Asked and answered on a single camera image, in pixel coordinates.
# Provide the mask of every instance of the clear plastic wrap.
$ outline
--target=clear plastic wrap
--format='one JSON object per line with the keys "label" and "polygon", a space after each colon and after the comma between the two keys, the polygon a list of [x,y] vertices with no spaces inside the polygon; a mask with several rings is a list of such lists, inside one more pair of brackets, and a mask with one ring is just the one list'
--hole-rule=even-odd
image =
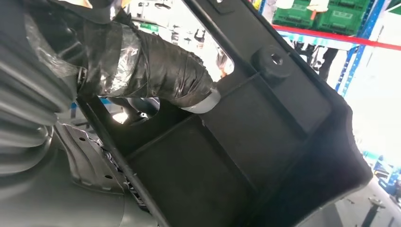
{"label": "clear plastic wrap", "polygon": [[123,10],[103,24],[68,7],[26,2],[32,48],[56,75],[85,68],[77,81],[81,96],[159,97],[181,108],[203,106],[202,112],[218,102],[197,105],[216,92],[200,58],[139,31]]}
{"label": "clear plastic wrap", "polygon": [[127,88],[138,59],[139,49],[139,38],[132,33],[131,28],[122,25],[120,58],[118,60],[114,79],[108,88],[109,95],[114,94],[114,92],[117,90]]}
{"label": "clear plastic wrap", "polygon": [[26,38],[39,61],[57,77],[64,78],[78,74],[78,67],[62,60],[46,42],[30,15],[25,15]]}

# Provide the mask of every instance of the green plastic crate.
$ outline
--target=green plastic crate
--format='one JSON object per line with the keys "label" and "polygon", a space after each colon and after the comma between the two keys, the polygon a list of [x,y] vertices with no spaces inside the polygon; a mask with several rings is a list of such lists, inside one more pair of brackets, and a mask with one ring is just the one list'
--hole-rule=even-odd
{"label": "green plastic crate", "polygon": [[329,6],[329,10],[316,17],[315,29],[342,35],[355,35],[365,12],[344,7]]}
{"label": "green plastic crate", "polygon": [[366,8],[370,0],[331,0],[329,2],[329,8],[331,6],[343,7],[347,9],[358,10],[362,13],[366,11]]}
{"label": "green plastic crate", "polygon": [[306,7],[309,0],[296,0],[290,9],[277,9],[273,17],[273,24],[290,27],[311,28],[312,11]]}

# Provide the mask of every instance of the wrapped hose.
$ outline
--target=wrapped hose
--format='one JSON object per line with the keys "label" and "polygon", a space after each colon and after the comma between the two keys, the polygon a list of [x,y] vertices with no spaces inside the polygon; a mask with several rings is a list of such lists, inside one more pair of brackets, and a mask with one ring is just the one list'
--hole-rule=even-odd
{"label": "wrapped hose", "polygon": [[193,53],[139,31],[120,11],[117,20],[95,23],[64,5],[26,1],[28,40],[39,60],[62,77],[72,70],[81,96],[159,97],[194,112],[220,99],[203,62]]}

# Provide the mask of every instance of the mounting hole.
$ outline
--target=mounting hole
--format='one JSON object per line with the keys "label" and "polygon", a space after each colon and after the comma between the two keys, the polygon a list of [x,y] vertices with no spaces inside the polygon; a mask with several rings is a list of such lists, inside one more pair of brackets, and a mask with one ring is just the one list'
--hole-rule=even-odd
{"label": "mounting hole", "polygon": [[283,64],[283,59],[278,55],[278,54],[272,54],[271,59],[273,60],[274,64],[276,65],[282,65]]}

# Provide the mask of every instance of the red shelf beam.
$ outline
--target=red shelf beam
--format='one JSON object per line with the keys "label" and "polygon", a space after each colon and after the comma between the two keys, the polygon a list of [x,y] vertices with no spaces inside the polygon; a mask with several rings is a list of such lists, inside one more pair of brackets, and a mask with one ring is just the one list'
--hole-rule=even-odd
{"label": "red shelf beam", "polygon": [[381,47],[381,48],[385,48],[385,49],[401,51],[401,46],[398,46],[398,45],[385,44],[385,43],[381,43],[381,42],[377,42],[377,41],[371,41],[368,39],[362,39],[362,38],[357,38],[357,37],[352,37],[352,36],[338,35],[338,34],[332,34],[332,33],[327,33],[327,32],[318,32],[318,31],[312,31],[312,30],[301,29],[301,28],[296,28],[296,27],[280,26],[280,25],[273,25],[273,28],[276,30],[279,30],[279,31],[283,31],[283,32],[291,32],[291,33],[297,33],[297,34],[301,34],[301,35],[309,35],[309,36],[314,36],[314,37],[333,39],[333,40],[338,40],[338,41],[343,41],[343,42],[348,42],[348,43],[353,43],[353,44]]}

